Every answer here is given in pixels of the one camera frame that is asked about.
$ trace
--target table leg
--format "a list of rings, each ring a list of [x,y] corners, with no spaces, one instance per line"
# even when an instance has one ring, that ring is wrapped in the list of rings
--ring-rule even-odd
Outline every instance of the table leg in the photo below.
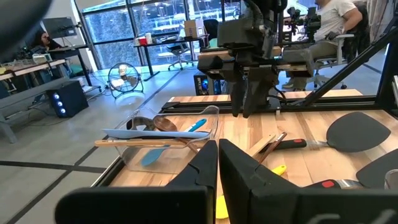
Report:
[[[82,67],[82,69],[83,69],[83,74],[85,75],[85,77],[86,77],[86,79],[87,79],[87,84],[88,84],[89,86],[93,86],[93,85],[91,84],[90,76],[89,76],[89,74],[87,73],[86,65],[85,65],[85,62],[83,61],[83,58],[81,57],[80,51],[79,51],[79,50],[77,50],[77,51],[78,51],[77,57],[79,57],[80,65],[81,65],[81,67]]]
[[[4,131],[4,134],[8,137],[10,143],[16,143],[17,142],[17,136],[15,136],[14,132],[11,129],[10,124],[6,123],[6,119],[0,112],[0,128],[2,131]]]
[[[148,69],[149,69],[149,75],[150,75],[149,78],[144,79],[144,81],[146,82],[146,81],[150,80],[151,78],[153,78],[155,75],[159,74],[159,72],[155,72],[155,73],[154,73],[154,71],[153,71],[153,69],[152,69],[152,63],[150,62],[150,57],[149,57],[148,48],[147,48],[146,46],[144,46],[144,52],[145,52],[145,56],[146,56],[146,59],[147,59]]]

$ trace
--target blue handle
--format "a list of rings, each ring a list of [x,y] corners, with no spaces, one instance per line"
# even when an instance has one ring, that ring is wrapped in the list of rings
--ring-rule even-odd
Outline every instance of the blue handle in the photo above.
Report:
[[[195,125],[192,126],[192,128],[188,132],[193,132],[202,127],[205,123],[207,122],[207,119],[201,119],[199,120]]]

